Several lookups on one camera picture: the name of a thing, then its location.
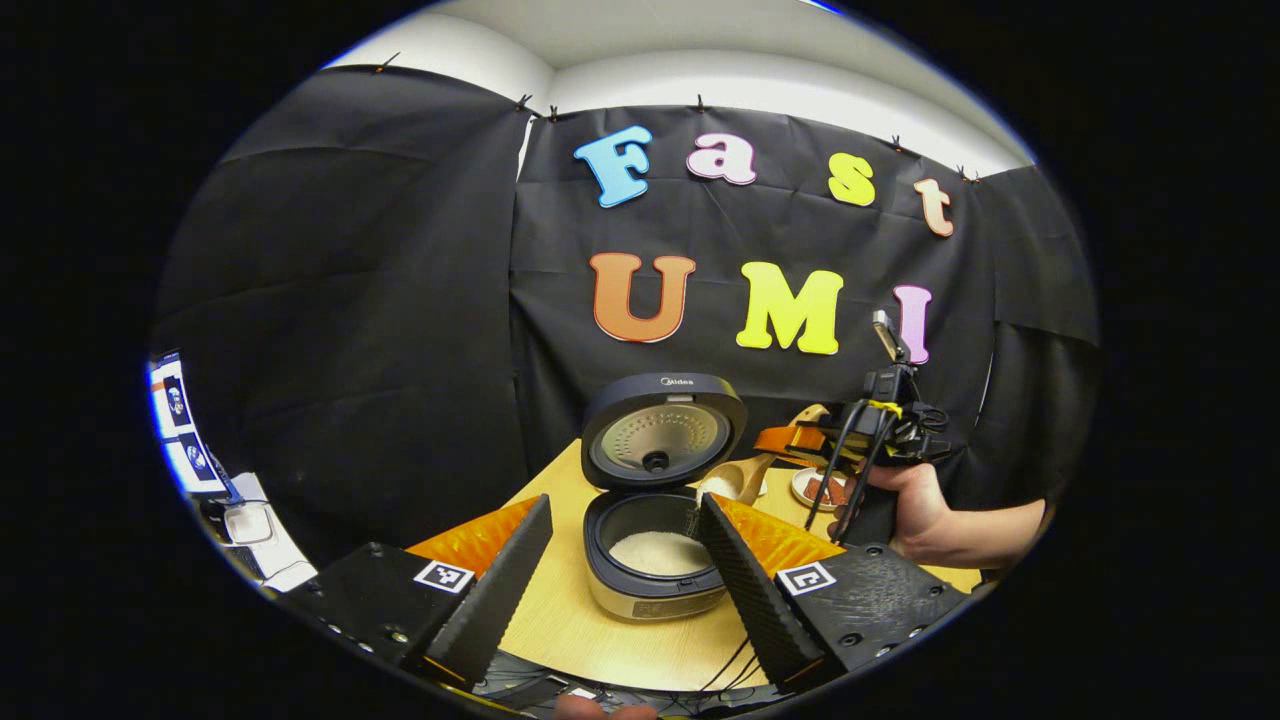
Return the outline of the computer monitor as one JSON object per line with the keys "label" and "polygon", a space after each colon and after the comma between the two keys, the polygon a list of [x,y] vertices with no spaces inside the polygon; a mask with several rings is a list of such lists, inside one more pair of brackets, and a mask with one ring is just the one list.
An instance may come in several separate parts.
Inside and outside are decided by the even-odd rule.
{"label": "computer monitor", "polygon": [[147,379],[156,436],[178,489],[197,497],[232,497],[195,423],[179,352],[151,357]]}

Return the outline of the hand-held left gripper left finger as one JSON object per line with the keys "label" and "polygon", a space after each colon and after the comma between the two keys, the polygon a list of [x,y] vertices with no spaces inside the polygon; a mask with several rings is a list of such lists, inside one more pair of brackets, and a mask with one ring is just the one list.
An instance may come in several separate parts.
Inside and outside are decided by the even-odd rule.
{"label": "hand-held left gripper left finger", "polygon": [[467,691],[552,537],[550,498],[538,495],[408,550],[370,542],[278,602],[390,667]]}

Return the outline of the wooden spoon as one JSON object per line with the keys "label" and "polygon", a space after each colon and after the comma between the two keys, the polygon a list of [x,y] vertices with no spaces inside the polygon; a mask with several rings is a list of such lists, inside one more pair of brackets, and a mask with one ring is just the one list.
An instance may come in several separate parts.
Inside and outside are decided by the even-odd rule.
{"label": "wooden spoon", "polygon": [[[828,416],[826,406],[814,404],[801,410],[788,424],[803,427],[817,427],[815,423],[823,416]],[[769,468],[778,461],[771,454],[759,454],[745,460],[727,461],[710,469],[698,484],[696,500],[701,502],[704,495],[714,493],[727,498],[737,500],[746,505],[754,505],[755,488]]]}

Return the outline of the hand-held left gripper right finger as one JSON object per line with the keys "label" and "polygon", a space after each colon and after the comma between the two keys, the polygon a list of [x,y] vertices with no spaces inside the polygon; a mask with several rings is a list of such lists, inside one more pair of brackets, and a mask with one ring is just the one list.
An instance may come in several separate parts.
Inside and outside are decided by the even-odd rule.
{"label": "hand-held left gripper right finger", "polygon": [[780,691],[864,673],[970,598],[886,544],[836,544],[721,495],[703,497],[698,538]]}

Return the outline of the black backdrop cloth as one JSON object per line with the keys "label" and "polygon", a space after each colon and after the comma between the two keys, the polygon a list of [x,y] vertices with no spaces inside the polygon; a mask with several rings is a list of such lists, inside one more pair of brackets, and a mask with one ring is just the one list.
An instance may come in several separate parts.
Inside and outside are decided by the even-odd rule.
{"label": "black backdrop cloth", "polygon": [[945,498],[1055,502],[1102,351],[1070,211],[815,120],[685,105],[531,118],[420,70],[324,70],[215,165],[175,234],[155,354],[206,442],[324,566],[511,498],[613,380],[726,379],[733,456],[919,333]]}

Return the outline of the white round plate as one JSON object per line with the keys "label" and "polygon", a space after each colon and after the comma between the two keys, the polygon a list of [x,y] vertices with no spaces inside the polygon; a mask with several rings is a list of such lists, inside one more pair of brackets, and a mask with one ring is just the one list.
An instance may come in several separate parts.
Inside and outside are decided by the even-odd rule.
{"label": "white round plate", "polygon": [[[818,468],[806,468],[806,469],[795,471],[794,475],[792,475],[792,479],[791,479],[791,492],[792,492],[792,496],[803,506],[805,506],[806,509],[810,509],[814,503],[809,503],[803,497],[803,488],[806,484],[806,480],[809,478],[813,478],[813,477],[820,477],[820,478],[823,478],[824,473],[822,470],[819,470]],[[850,477],[847,477],[846,474],[844,474],[841,471],[833,471],[832,475],[831,475],[831,478],[828,480],[836,480],[838,483],[838,489],[833,489],[832,491],[832,496],[833,496],[832,505],[823,505],[823,506],[818,505],[818,509],[819,509],[820,512],[833,512],[833,510],[837,506],[845,505],[849,501],[849,493],[850,493],[850,491],[856,484],[855,480],[852,480]]]}

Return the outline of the black rice cooker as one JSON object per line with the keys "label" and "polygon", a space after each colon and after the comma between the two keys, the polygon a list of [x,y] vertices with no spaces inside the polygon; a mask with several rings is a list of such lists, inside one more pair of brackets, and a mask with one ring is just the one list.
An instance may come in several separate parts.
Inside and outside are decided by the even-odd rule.
{"label": "black rice cooker", "polygon": [[726,460],[748,411],[727,380],[628,375],[588,405],[580,464],[599,491],[582,518],[591,597],[609,615],[660,623],[713,610],[724,583],[696,538],[692,483]]}

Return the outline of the small white device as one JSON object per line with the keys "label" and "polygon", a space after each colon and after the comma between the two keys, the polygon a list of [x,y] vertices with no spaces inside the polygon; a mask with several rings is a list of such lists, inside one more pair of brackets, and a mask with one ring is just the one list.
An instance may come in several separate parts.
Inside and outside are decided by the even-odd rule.
{"label": "small white device", "polygon": [[252,500],[224,506],[221,515],[227,532],[223,547],[255,547],[275,541],[275,525],[270,503]]}

